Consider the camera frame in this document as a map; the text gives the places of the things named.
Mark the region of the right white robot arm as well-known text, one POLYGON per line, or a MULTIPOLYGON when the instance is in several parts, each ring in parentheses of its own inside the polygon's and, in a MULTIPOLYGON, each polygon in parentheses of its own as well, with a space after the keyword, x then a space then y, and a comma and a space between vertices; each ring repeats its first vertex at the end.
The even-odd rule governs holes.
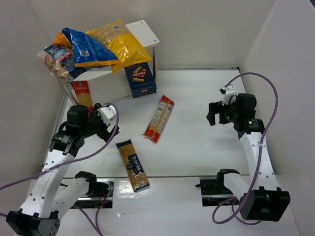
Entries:
POLYGON ((209 103, 206 116, 209 124, 232 123, 238 134, 248 162, 251 183, 247 184, 235 169, 221 169, 217 173, 219 186, 233 194, 239 203, 236 210, 247 221, 278 222, 290 203, 290 194, 281 189, 273 171, 263 121, 255 118, 256 97, 239 93, 225 96, 224 100, 209 103))

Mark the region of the red spaghetti pack black label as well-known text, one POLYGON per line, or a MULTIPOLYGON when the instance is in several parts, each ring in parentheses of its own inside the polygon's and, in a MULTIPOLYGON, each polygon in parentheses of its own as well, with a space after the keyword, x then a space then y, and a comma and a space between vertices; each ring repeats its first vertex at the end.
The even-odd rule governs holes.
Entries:
POLYGON ((93 110, 93 102, 91 99, 88 81, 73 81, 71 82, 71 85, 74 88, 79 105, 86 106, 91 112, 93 110))

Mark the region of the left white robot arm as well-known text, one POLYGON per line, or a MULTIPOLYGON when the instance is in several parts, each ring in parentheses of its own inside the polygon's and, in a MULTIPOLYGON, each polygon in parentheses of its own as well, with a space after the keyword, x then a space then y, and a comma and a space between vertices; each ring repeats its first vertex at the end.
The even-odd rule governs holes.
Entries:
POLYGON ((83 195, 96 192, 96 175, 80 171, 62 191, 58 189, 71 164, 92 158, 105 149, 119 132, 112 120, 119 121, 119 111, 113 103, 95 104, 90 111, 84 105, 73 105, 66 121, 51 139, 42 171, 32 178, 36 183, 18 210, 5 215, 7 224, 19 236, 54 236, 64 215, 83 195), (77 158, 85 139, 97 135, 105 144, 94 153, 77 158))

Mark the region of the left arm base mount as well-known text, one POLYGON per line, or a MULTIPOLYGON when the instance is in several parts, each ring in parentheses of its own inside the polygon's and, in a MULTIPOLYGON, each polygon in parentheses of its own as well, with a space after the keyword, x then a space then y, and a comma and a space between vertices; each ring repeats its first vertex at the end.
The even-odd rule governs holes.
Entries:
POLYGON ((84 195, 74 204, 82 209, 112 208, 114 179, 98 178, 99 187, 92 195, 84 195))

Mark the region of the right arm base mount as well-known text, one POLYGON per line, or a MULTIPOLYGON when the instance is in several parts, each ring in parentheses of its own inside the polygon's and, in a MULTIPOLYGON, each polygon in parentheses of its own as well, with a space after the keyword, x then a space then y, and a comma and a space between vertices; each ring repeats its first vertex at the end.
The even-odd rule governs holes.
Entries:
POLYGON ((215 176, 200 177, 195 187, 201 192, 203 207, 216 207, 233 196, 230 190, 219 185, 215 176))

